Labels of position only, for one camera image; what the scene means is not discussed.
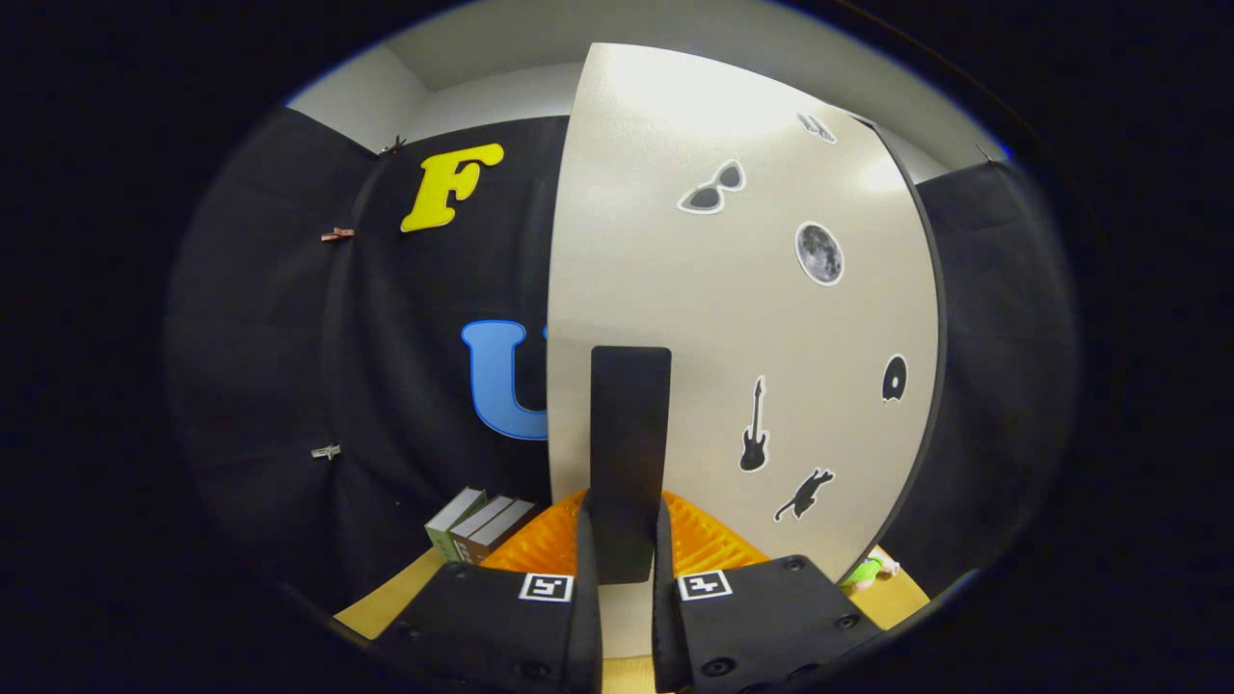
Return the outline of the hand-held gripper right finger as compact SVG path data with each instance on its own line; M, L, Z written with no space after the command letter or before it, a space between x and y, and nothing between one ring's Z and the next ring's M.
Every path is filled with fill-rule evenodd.
M702 536L723 564L677 572L689 524L661 496L652 658L661 693L807 693L872 654L885 631L808 557L733 566L732 542Z

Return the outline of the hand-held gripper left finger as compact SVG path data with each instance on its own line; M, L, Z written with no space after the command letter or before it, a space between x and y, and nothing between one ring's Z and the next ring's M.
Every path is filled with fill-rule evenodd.
M370 647L416 693L600 693L603 629L590 496L566 500L571 573L445 563Z

